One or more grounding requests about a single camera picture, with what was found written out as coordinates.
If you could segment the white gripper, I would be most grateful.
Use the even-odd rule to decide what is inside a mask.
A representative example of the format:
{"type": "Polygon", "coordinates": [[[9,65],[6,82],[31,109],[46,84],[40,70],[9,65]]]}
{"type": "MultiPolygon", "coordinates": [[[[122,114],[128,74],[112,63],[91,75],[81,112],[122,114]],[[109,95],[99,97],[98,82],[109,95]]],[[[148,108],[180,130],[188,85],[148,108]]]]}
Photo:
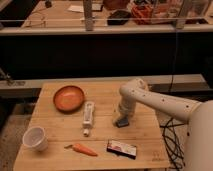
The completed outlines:
{"type": "Polygon", "coordinates": [[[135,113],[136,101],[127,98],[122,98],[118,105],[118,112],[116,121],[120,121],[124,118],[129,119],[135,113]]]}

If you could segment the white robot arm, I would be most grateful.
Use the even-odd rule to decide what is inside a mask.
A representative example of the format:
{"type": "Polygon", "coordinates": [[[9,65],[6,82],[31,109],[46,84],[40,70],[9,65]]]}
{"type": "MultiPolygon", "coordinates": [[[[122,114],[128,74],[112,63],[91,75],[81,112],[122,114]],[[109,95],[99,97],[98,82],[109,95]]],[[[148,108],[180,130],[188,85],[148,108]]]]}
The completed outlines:
{"type": "Polygon", "coordinates": [[[184,171],[213,171],[213,100],[199,102],[148,90],[141,78],[130,80],[119,89],[121,101],[113,123],[120,126],[142,103],[188,125],[184,171]]]}

